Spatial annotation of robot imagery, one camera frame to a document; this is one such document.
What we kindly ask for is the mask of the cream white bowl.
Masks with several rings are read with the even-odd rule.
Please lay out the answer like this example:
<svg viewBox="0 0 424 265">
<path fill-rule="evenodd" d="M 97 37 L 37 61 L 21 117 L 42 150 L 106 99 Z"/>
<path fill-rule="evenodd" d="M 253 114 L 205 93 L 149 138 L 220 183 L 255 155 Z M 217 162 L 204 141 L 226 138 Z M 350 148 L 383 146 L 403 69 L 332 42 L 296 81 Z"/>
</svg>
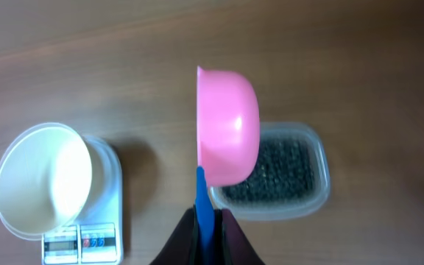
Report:
<svg viewBox="0 0 424 265">
<path fill-rule="evenodd" d="M 86 137 L 61 123 L 21 133 L 0 160 L 0 220 L 37 241 L 70 225 L 102 194 L 102 159 Z"/>
</svg>

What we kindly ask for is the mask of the clear container of black beans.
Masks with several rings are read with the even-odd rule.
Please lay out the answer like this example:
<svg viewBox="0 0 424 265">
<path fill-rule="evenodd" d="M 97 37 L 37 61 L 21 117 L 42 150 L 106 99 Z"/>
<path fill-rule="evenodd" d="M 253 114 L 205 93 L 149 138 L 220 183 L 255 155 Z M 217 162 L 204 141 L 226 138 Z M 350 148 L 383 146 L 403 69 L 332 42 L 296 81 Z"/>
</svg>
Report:
<svg viewBox="0 0 424 265">
<path fill-rule="evenodd" d="M 218 208 L 237 219 L 277 221 L 318 211 L 331 192 L 320 137 L 307 124 L 264 122 L 258 159 L 250 176 L 237 185 L 210 189 Z"/>
</svg>

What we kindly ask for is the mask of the pink scoop blue handle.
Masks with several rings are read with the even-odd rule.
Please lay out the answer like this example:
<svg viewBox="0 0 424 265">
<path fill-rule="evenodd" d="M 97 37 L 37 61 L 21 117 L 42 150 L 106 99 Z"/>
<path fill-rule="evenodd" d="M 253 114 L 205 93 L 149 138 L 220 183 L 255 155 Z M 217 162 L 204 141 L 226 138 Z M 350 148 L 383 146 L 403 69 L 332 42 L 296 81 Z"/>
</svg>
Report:
<svg viewBox="0 0 424 265">
<path fill-rule="evenodd" d="M 197 173 L 194 207 L 203 264 L 214 263 L 209 188 L 245 181 L 258 157 L 259 108 L 250 82 L 234 71 L 197 68 Z"/>
</svg>

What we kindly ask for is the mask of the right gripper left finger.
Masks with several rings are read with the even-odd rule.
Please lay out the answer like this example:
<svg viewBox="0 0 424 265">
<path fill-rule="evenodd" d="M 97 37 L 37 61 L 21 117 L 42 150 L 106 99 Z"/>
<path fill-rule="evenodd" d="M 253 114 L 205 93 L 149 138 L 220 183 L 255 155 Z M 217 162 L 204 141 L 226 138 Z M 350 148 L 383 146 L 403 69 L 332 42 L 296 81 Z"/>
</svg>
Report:
<svg viewBox="0 0 424 265">
<path fill-rule="evenodd" d="M 199 225 L 195 207 L 185 211 L 151 265 L 196 265 L 199 260 Z"/>
</svg>

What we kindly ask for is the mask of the white digital kitchen scale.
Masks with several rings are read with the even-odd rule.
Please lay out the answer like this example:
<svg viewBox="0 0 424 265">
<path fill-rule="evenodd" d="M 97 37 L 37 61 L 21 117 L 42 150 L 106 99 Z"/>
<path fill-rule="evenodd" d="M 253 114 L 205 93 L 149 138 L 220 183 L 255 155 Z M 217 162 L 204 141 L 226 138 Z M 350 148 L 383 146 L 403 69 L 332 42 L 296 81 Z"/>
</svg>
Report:
<svg viewBox="0 0 424 265">
<path fill-rule="evenodd" d="M 106 141 L 85 140 L 93 155 L 95 194 L 71 225 L 43 235 L 42 264 L 120 264 L 124 257 L 121 164 Z"/>
</svg>

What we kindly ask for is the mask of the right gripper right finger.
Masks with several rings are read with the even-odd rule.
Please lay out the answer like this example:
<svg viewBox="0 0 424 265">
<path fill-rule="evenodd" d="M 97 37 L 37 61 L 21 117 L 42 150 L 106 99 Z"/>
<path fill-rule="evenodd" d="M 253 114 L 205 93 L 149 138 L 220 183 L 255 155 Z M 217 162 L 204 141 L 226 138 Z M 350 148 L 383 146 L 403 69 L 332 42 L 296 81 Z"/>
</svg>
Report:
<svg viewBox="0 0 424 265">
<path fill-rule="evenodd" d="M 214 227 L 214 263 L 264 265 L 229 209 L 217 209 Z"/>
</svg>

